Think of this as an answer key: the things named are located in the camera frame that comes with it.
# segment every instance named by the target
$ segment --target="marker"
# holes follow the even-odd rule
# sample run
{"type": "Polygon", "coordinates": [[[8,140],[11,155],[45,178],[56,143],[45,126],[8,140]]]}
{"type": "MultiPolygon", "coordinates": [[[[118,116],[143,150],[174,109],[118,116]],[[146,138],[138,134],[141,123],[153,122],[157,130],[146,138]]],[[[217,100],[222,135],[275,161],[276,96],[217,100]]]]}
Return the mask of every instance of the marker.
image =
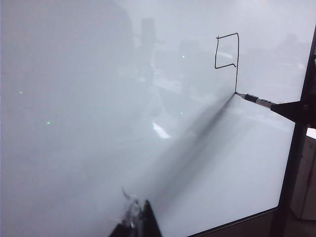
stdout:
{"type": "Polygon", "coordinates": [[[269,100],[265,100],[265,99],[261,99],[257,96],[254,96],[254,95],[250,95],[250,94],[241,94],[241,93],[238,93],[238,92],[235,92],[236,95],[239,95],[242,99],[245,99],[245,100],[248,100],[248,101],[251,101],[253,103],[256,103],[258,105],[261,105],[261,106],[264,106],[268,109],[271,109],[271,105],[276,105],[276,103],[273,103],[269,100]]]}

